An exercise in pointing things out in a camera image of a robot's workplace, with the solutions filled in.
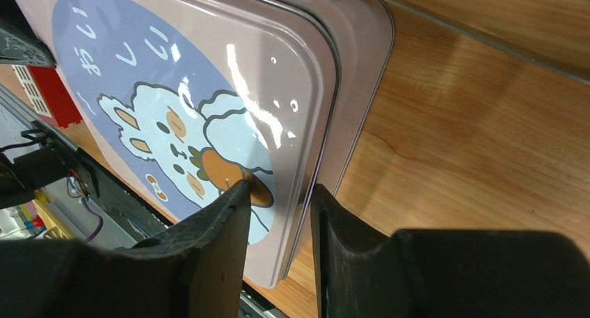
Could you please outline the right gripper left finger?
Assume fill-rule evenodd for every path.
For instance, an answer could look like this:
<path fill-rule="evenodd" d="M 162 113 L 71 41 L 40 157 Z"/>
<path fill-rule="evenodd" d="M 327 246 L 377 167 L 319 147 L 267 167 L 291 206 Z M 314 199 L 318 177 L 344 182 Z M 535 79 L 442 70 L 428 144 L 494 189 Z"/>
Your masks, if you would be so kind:
<path fill-rule="evenodd" d="M 1 316 L 237 317 L 250 191 L 239 180 L 203 210 L 131 248 L 3 240 Z"/>

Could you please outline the red small box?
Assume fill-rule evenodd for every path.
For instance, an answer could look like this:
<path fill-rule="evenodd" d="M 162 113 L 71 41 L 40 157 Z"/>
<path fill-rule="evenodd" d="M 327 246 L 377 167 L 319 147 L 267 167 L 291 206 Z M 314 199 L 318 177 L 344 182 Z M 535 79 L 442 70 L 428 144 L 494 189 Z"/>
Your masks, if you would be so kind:
<path fill-rule="evenodd" d="M 11 65 L 11 68 L 43 122 L 66 129 L 83 121 L 54 67 Z"/>

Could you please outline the silver compartment tin box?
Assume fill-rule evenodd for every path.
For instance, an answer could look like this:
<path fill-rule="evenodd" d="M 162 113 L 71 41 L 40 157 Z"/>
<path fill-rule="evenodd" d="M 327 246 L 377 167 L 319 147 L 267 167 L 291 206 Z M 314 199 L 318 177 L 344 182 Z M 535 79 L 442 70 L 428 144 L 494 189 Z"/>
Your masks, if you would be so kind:
<path fill-rule="evenodd" d="M 336 192 L 394 42 L 379 0 L 234 0 L 226 65 L 245 113 L 216 148 L 253 177 L 246 277 L 286 277 L 309 237 L 312 188 Z"/>

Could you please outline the silver tin lid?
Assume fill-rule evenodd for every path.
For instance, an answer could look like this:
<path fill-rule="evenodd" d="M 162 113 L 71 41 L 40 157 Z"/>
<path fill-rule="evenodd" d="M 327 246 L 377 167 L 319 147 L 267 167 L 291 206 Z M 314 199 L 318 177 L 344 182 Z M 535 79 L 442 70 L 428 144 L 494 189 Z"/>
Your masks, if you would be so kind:
<path fill-rule="evenodd" d="M 16 0 L 114 171 L 168 218 L 252 186 L 245 276 L 288 272 L 341 64 L 290 0 Z"/>

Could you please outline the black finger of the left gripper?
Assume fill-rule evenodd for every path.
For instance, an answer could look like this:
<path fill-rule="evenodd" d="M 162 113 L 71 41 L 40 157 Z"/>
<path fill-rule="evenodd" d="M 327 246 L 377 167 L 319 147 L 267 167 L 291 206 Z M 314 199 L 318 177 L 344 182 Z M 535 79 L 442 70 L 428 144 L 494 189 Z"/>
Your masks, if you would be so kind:
<path fill-rule="evenodd" d="M 1 64 L 56 67 L 52 53 L 33 32 L 16 0 L 1 0 Z"/>

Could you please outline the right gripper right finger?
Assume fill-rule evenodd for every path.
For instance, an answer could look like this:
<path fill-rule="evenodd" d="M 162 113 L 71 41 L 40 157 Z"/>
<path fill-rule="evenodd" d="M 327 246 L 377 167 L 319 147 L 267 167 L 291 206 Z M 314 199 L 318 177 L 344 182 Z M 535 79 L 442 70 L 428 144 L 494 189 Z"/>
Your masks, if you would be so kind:
<path fill-rule="evenodd" d="M 321 184 L 310 215 L 320 317 L 589 316 L 589 261 L 557 232 L 386 236 Z"/>

